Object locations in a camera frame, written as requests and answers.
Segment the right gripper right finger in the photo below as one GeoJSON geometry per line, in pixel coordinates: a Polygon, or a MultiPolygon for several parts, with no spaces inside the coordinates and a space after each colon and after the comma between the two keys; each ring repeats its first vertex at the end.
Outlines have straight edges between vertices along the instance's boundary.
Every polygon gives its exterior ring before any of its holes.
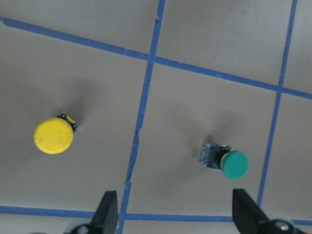
{"type": "Polygon", "coordinates": [[[240,234],[272,234],[271,221],[244,189],[233,189],[232,217],[240,234]]]}

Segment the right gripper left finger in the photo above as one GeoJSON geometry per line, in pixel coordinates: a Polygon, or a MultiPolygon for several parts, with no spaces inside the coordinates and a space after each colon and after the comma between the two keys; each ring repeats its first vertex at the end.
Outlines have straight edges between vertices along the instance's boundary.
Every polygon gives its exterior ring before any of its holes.
{"type": "Polygon", "coordinates": [[[114,234],[118,223],[117,192],[106,191],[89,223],[90,234],[114,234]]]}

